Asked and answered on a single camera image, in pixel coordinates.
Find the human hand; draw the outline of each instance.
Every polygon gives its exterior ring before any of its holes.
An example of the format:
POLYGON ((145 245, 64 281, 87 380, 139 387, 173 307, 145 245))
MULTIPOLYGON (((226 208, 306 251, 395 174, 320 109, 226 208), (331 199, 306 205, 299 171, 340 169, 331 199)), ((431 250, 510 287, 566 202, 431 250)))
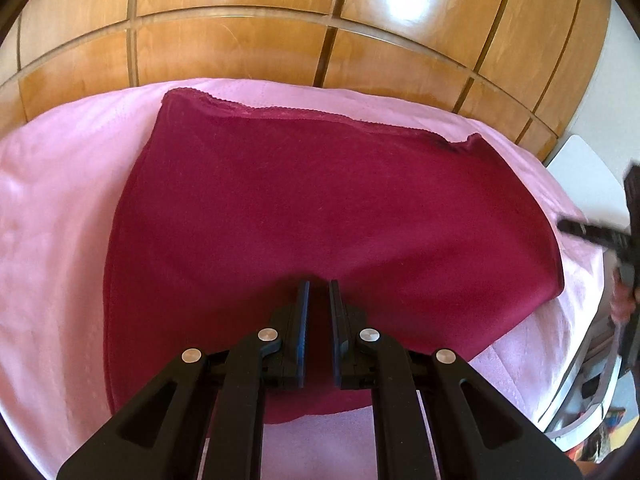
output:
POLYGON ((631 288, 622 283, 620 269, 613 271, 613 296, 611 298, 611 319, 620 325, 629 321, 631 315, 636 310, 636 302, 640 303, 640 287, 636 288, 635 294, 631 293, 631 288))

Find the garment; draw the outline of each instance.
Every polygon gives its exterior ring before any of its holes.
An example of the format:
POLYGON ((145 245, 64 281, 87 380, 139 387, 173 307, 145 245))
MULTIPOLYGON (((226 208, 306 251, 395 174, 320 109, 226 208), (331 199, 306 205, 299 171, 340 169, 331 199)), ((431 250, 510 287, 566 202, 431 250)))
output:
POLYGON ((564 287, 554 232, 478 134, 170 91, 121 196, 104 277, 121 407, 184 348, 229 348, 314 284, 306 387, 266 422, 366 406, 332 387, 326 282, 407 348, 471 359, 564 287))

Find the person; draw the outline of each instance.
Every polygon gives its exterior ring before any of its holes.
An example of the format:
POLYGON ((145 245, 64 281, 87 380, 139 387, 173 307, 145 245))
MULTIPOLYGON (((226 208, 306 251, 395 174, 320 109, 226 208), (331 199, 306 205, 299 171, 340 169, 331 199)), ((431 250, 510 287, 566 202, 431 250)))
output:
MULTIPOLYGON (((632 291, 630 287, 622 283, 620 270, 615 269, 613 272, 614 288, 611 297, 611 319, 616 325, 623 325, 629 322, 631 315, 636 310, 636 303, 640 303, 640 287, 632 291)), ((640 408, 640 360, 636 362, 636 366, 631 370, 636 383, 636 400, 640 408)), ((598 468, 598 464, 593 462, 577 462, 580 471, 588 474, 598 468)))

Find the pink tablecloth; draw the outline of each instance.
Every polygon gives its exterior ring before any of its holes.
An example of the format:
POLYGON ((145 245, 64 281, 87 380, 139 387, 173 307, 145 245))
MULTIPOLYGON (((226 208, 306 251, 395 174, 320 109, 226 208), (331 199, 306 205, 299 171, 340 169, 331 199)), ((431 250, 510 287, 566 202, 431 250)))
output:
MULTIPOLYGON (((109 416, 102 272, 111 219, 161 98, 177 86, 254 107, 308 108, 424 128, 453 141, 479 132, 552 223, 558 214, 579 214, 531 154, 492 128, 392 98, 199 79, 111 92, 51 110, 0 142, 0 412, 48 478, 109 416)), ((564 292, 472 362, 534 421, 548 406, 602 294, 601 252, 578 240, 558 241, 564 292)), ((370 408, 267 427, 262 469, 266 479, 373 478, 370 408)))

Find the silver screw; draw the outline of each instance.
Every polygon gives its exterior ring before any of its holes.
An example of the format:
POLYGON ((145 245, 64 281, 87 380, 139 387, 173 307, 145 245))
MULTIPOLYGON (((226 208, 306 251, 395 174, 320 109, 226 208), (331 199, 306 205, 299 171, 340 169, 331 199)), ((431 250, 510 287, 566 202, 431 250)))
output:
POLYGON ((263 328, 258 332, 258 339, 260 341, 273 341, 278 337, 278 331, 274 328, 263 328))
POLYGON ((456 355, 451 350, 445 348, 444 350, 438 350, 436 352, 436 359, 444 365, 450 365, 456 361, 456 355))
POLYGON ((197 363, 202 357, 202 352, 197 348, 189 348, 182 352, 182 360, 185 363, 197 363))
POLYGON ((373 343, 374 341, 380 339, 380 332, 378 332, 375 328, 364 328, 363 330, 360 330, 360 339, 369 343, 373 343))

